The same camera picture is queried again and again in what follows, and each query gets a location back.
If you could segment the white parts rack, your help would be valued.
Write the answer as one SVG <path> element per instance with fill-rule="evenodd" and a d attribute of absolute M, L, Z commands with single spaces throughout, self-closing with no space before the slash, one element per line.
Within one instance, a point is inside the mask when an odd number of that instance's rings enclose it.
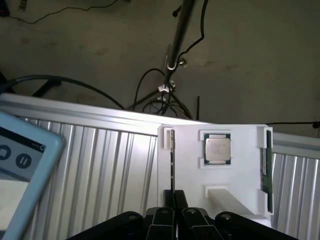
<path fill-rule="evenodd" d="M 267 194 L 261 190 L 264 124 L 163 125 L 158 129 L 158 199 L 171 188 L 170 130 L 175 130 L 175 190 L 183 190 L 190 207 L 210 217 L 228 211 L 271 226 Z M 231 164 L 204 165 L 204 134 L 231 134 Z"/>

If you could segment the square silver CPU chip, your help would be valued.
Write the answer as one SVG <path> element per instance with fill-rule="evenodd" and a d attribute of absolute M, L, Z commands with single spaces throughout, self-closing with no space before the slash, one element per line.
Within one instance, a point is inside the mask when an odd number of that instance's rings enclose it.
<path fill-rule="evenodd" d="M 204 160 L 206 166 L 231 164 L 231 134 L 205 133 Z"/>

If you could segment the grey teach pendant tablet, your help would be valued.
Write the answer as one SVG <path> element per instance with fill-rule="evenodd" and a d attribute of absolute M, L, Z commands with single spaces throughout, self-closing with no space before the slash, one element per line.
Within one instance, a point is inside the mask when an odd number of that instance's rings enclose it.
<path fill-rule="evenodd" d="M 0 111 L 0 240 L 20 240 L 63 149 L 63 138 Z"/>

